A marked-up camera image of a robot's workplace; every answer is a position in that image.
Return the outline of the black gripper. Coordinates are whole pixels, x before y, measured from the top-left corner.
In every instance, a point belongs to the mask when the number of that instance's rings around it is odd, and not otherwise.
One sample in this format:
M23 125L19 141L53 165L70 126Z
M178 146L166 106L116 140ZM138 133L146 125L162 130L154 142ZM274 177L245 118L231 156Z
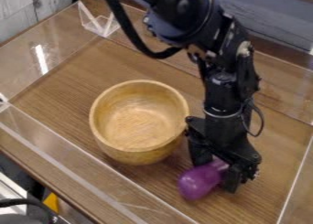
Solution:
M213 157L229 165L222 182L229 193L234 193L241 184L254 179L262 162L262 156L249 141L249 136L258 137L261 134L249 131L250 120L251 112L239 112L233 116L207 114L205 118L186 118L193 165L206 165Z

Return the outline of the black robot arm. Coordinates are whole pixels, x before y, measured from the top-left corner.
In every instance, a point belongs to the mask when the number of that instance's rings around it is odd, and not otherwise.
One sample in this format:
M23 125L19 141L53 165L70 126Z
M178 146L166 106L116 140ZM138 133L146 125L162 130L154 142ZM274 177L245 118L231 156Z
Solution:
M189 116L187 140L193 170L178 181L185 196L201 197L215 187L234 193L255 178L262 156L249 142L251 114L261 110L253 95L261 77L254 69L249 33L218 0L136 0L147 8L147 31L168 45L152 51L136 34L119 0L107 0L120 28L136 49L166 59L185 50L205 86L202 118Z

